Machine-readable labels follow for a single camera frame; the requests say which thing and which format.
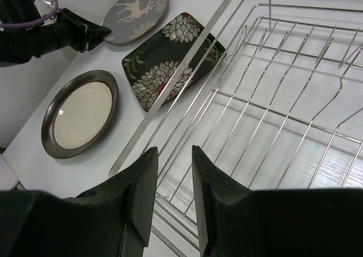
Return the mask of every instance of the green leaf pattern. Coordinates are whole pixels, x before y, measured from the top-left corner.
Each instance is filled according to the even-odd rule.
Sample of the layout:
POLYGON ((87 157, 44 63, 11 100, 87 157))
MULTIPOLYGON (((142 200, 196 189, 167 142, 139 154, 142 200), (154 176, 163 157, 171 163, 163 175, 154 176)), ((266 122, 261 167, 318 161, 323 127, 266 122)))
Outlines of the green leaf pattern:
POLYGON ((131 79, 136 79, 136 77, 133 75, 133 73, 137 73, 138 70, 136 69, 136 63, 143 64, 144 61, 140 60, 140 55, 144 54, 145 52, 142 50, 136 50, 135 52, 132 52, 130 54, 130 58, 126 59, 123 63, 123 67, 126 68, 128 76, 131 77, 131 79))
MULTIPOLYGON (((212 44, 212 41, 210 38, 206 38, 209 46, 212 44)), ((217 61, 220 59, 220 53, 218 51, 218 48, 216 45, 212 47, 212 49, 209 51, 209 54, 205 57, 205 61, 212 62, 212 65, 215 65, 217 61)))

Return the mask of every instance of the deer illustration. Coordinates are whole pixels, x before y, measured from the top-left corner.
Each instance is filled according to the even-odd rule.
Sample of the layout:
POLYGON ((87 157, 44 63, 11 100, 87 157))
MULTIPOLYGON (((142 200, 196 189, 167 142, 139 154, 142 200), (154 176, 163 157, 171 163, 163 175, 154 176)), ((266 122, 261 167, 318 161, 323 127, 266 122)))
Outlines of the deer illustration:
POLYGON ((133 19, 139 18, 143 14, 149 13, 150 10, 152 10, 157 4, 159 0, 149 0, 147 3, 147 6, 144 9, 140 9, 140 1, 135 0, 132 3, 117 3, 116 6, 126 6, 124 9, 122 9, 117 14, 120 15, 122 12, 126 10, 131 11, 131 15, 124 17, 119 20, 120 22, 131 22, 133 19))

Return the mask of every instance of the plate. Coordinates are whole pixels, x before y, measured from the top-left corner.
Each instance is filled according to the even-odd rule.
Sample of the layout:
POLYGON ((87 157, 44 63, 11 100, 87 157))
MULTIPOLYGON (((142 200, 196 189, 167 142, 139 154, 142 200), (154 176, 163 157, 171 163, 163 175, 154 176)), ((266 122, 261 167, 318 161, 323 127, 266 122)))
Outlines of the plate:
POLYGON ((128 43, 150 31, 163 17, 169 0, 119 0, 106 15, 103 26, 111 29, 104 40, 128 43))
MULTIPOLYGON (((141 107, 147 112, 175 72, 204 27, 189 13, 182 13, 122 60, 128 81, 141 107)), ((214 41, 209 34, 171 90, 164 104, 182 90, 205 51, 214 41)), ((216 42, 189 82, 192 86, 208 74, 223 55, 225 48, 216 42)))
POLYGON ((57 159, 85 151, 111 121, 118 97, 116 80, 107 71, 88 71, 68 82, 45 113, 41 126, 44 150, 57 159))

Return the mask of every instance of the stainless steel rack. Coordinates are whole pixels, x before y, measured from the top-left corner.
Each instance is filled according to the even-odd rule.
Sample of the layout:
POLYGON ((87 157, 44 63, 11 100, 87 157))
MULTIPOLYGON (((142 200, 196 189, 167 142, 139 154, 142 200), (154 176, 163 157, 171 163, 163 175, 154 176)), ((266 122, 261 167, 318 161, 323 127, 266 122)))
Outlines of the stainless steel rack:
POLYGON ((224 0, 218 8, 110 171, 137 144, 159 147, 155 217, 192 250, 154 231, 179 256, 198 250, 193 144, 252 189, 363 186, 363 9, 352 5, 359 1, 224 0), (216 40, 231 36, 224 58, 150 128, 218 22, 216 40))

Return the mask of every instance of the purple ring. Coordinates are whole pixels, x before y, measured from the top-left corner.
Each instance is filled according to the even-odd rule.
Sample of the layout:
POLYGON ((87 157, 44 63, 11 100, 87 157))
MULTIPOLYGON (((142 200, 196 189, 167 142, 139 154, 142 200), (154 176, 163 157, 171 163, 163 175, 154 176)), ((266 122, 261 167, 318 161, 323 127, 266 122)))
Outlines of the purple ring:
POLYGON ((58 0, 53 0, 54 2, 54 9, 48 13, 46 16, 38 19, 33 20, 32 22, 27 23, 0 23, 0 28, 29 28, 32 26, 36 26, 38 24, 44 23, 46 20, 49 20, 57 11, 58 11, 58 0))

